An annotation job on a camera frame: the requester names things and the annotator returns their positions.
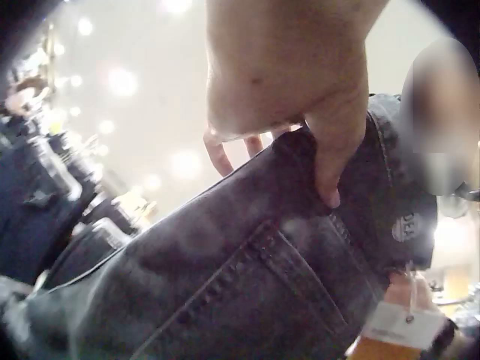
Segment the dark clothing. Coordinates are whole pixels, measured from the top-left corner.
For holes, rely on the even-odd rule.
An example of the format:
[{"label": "dark clothing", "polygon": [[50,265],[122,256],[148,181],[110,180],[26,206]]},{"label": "dark clothing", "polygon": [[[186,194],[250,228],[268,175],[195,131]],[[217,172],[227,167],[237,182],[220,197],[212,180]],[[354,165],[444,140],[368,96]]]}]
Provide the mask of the dark clothing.
[{"label": "dark clothing", "polygon": [[[370,98],[338,209],[315,191],[312,135],[286,133],[80,278],[9,299],[3,331],[35,360],[339,358],[405,248],[425,266],[432,255],[435,197],[391,192],[409,184],[398,109]],[[395,216],[411,213],[423,227],[394,240]]]}]

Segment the clothing rack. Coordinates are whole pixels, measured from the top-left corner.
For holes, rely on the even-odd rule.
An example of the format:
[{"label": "clothing rack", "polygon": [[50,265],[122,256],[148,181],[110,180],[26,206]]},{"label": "clothing rack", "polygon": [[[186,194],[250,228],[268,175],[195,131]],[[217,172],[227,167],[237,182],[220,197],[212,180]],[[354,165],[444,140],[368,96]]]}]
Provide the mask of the clothing rack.
[{"label": "clothing rack", "polygon": [[[17,63],[19,69],[12,70],[17,81],[28,73],[25,68],[51,73],[48,64],[35,70],[32,63],[29,56]],[[68,130],[50,133],[50,97],[51,92],[41,93],[22,114],[6,107],[0,114],[0,275],[30,285],[58,268],[59,259],[68,264],[69,274],[80,275],[139,232],[135,219],[103,195],[97,137],[74,144]],[[72,235],[80,223],[81,238]]]}]

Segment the store display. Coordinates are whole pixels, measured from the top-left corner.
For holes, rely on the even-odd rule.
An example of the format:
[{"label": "store display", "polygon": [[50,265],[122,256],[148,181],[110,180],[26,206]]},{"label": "store display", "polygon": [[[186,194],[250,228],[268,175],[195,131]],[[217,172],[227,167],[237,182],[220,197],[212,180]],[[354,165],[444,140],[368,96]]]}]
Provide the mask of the store display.
[{"label": "store display", "polygon": [[[17,84],[22,89],[26,86],[26,90],[33,90],[28,84],[46,85],[41,75],[51,71],[43,50],[46,41],[44,38],[37,50],[16,62],[11,96],[16,95]],[[53,95],[44,85],[21,104],[22,111],[0,107],[0,275],[30,285],[54,263],[58,267],[57,260],[68,246],[77,249],[78,261],[83,261],[84,266],[73,266],[62,274],[65,281],[68,274],[80,275],[108,252],[97,241],[97,252],[91,250],[82,260],[79,244],[86,240],[71,242],[73,228],[87,209],[112,217],[126,233],[137,231],[132,219],[119,215],[113,199],[105,199],[102,204],[93,202],[102,192],[101,176],[92,157],[96,142],[74,144],[68,130],[50,132],[54,114],[49,103]],[[97,221],[91,226],[99,231],[99,224],[105,224],[105,220],[99,223],[101,217],[90,217],[86,224]],[[50,278],[54,283],[61,277]]]}]

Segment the blue denim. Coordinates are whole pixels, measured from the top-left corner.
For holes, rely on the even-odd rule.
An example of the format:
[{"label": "blue denim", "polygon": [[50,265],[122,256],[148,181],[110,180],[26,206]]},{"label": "blue denim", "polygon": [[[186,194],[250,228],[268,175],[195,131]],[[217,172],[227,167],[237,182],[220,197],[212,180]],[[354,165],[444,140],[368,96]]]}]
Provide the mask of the blue denim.
[{"label": "blue denim", "polygon": [[432,234],[391,231],[392,214],[436,220],[434,197],[403,196],[397,118],[398,100],[371,97],[338,209],[315,191],[312,135],[286,133],[87,273],[6,303],[3,331],[35,360],[340,358],[389,269],[431,257]]},{"label": "blue denim", "polygon": [[[64,198],[31,142],[18,140],[0,159],[0,274],[30,285],[63,251],[94,197],[94,185],[84,179],[80,199]],[[36,192],[48,201],[35,203]]]}]

